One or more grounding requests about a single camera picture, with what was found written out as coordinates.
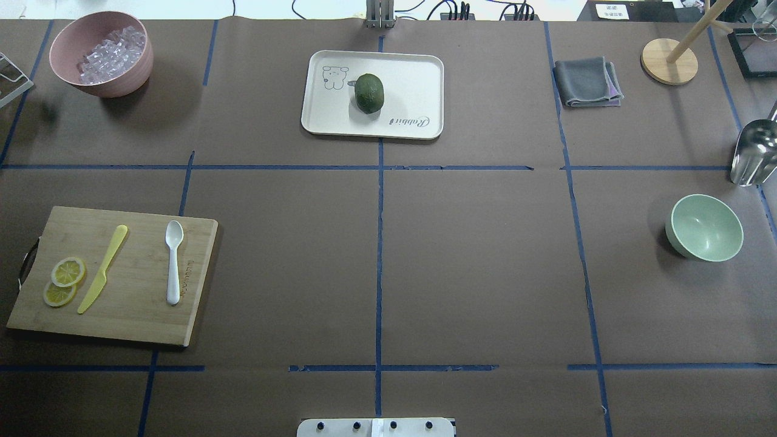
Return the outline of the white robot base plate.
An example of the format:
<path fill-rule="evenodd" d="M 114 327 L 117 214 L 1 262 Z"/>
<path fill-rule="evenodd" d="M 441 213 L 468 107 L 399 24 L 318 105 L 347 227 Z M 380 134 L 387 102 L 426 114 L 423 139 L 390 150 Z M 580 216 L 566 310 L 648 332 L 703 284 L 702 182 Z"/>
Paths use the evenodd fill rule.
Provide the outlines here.
<path fill-rule="evenodd" d="M 297 427 L 297 436 L 455 436 L 453 419 L 411 418 L 311 418 Z"/>

